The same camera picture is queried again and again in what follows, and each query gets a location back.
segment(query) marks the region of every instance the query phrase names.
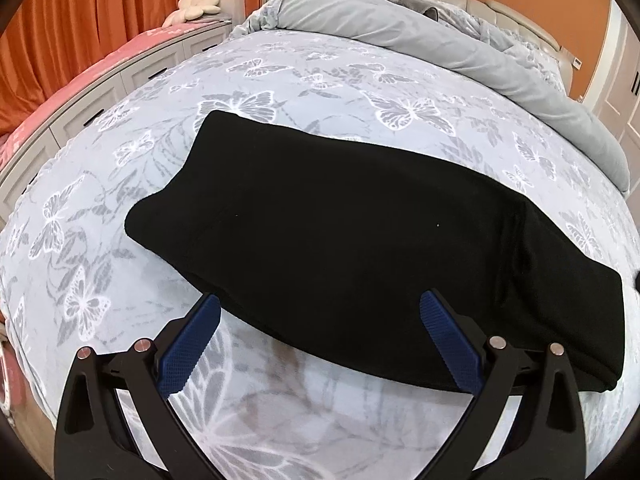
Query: butterfly pattern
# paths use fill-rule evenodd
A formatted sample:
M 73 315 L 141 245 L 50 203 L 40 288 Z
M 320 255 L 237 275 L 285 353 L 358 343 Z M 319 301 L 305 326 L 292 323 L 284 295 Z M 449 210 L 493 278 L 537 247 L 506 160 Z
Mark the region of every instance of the butterfly pattern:
M 292 70 L 257 75 L 270 66 Z M 385 73 L 416 82 L 378 77 Z M 629 327 L 625 370 L 614 391 L 581 396 L 587 472 L 596 467 L 640 403 L 633 290 L 640 237 L 620 193 L 565 139 L 469 78 L 369 44 L 288 30 L 229 40 L 140 87 L 45 163 L 18 199 L 0 232 L 0 305 L 21 327 L 8 329 L 10 337 L 54 424 L 80 346 L 128 348 L 198 299 L 123 224 L 136 202 L 180 170 L 212 110 L 483 173 L 526 194 L 585 254 L 615 268 Z M 122 402 L 140 449 L 156 463 L 132 404 Z M 223 316 L 188 386 L 172 396 L 180 420 L 232 480 L 414 478 L 465 405 L 449 392 L 322 362 L 231 316 Z M 490 444 L 485 458 L 499 451 Z
M 31 248 L 29 249 L 29 259 L 35 260 L 40 253 L 59 253 L 65 243 L 65 233 L 60 225 L 62 212 L 73 192 L 82 184 L 84 175 L 76 178 L 68 184 L 62 191 L 52 194 L 42 206 L 42 215 L 45 222 L 42 230 L 36 235 Z
M 516 149 L 524 158 L 524 160 L 528 162 L 537 162 L 540 165 L 540 168 L 545 172 L 546 176 L 549 180 L 556 179 L 556 165 L 551 162 L 545 156 L 538 155 L 529 145 L 522 140 L 522 138 L 516 133 L 513 133 L 513 139 L 516 141 Z
M 265 65 L 261 57 L 255 57 L 249 61 L 244 61 L 238 65 L 230 66 L 227 72 L 244 72 L 244 77 L 260 77 L 273 72 L 282 72 L 290 70 L 293 67 L 287 65 Z
M 113 156 L 116 158 L 116 166 L 122 168 L 132 159 L 144 155 L 156 145 L 151 130 L 147 130 L 141 137 L 136 140 L 130 140 L 121 145 Z
M 440 110 L 435 107 L 433 99 L 388 99 L 373 92 L 365 90 L 360 92 L 369 100 L 371 106 L 378 109 L 376 118 L 394 132 L 404 130 L 414 120 L 419 120 L 430 124 L 448 136 L 456 136 L 453 124 L 440 116 Z

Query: plush toy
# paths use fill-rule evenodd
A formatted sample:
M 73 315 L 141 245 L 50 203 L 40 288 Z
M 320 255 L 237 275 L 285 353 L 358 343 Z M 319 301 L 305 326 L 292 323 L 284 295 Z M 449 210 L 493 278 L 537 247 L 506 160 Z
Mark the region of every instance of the plush toy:
M 197 20 L 203 14 L 217 14 L 220 12 L 219 3 L 220 0 L 179 0 L 178 10 L 169 14 L 162 26 L 170 27 L 189 20 Z

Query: pink mat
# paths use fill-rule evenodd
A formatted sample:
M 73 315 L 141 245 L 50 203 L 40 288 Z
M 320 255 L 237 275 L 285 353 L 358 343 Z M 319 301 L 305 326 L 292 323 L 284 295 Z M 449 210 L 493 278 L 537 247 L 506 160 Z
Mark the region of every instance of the pink mat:
M 153 28 L 152 30 L 137 35 L 118 50 L 111 52 L 104 59 L 91 65 L 80 75 L 72 79 L 68 85 L 58 90 L 41 104 L 13 133 L 0 138 L 0 170 L 7 165 L 12 156 L 14 156 L 18 149 L 24 144 L 25 140 L 51 117 L 56 110 L 113 67 L 132 57 L 136 57 L 138 54 L 158 44 L 207 25 L 210 25 L 210 23 L 183 23 L 167 28 Z

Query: drawer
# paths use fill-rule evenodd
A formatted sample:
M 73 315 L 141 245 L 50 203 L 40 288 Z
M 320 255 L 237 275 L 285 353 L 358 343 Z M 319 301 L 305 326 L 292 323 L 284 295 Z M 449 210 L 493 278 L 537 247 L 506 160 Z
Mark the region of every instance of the drawer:
M 120 71 L 127 94 L 184 61 L 180 42 L 143 57 Z
M 6 223 L 15 202 L 40 171 L 40 168 L 58 152 L 58 144 L 51 130 L 46 129 L 28 147 L 9 174 L 0 184 L 0 218 Z
M 50 126 L 56 142 L 64 146 L 93 123 L 105 111 L 127 96 L 120 74 L 116 74 L 93 88 L 87 95 L 72 104 Z
M 185 38 L 182 40 L 184 59 L 189 59 L 191 56 L 201 54 L 219 45 L 226 40 L 230 32 L 231 25 L 223 25 L 223 27 L 217 27 Z

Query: black garment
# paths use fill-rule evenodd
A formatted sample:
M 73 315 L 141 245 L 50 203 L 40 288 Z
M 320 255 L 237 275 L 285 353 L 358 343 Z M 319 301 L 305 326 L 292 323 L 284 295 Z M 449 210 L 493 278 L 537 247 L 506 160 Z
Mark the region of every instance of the black garment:
M 581 390 L 622 373 L 620 276 L 451 162 L 215 111 L 125 229 L 250 325 L 372 375 L 456 389 L 418 314 L 430 288 L 488 335 L 561 342 Z

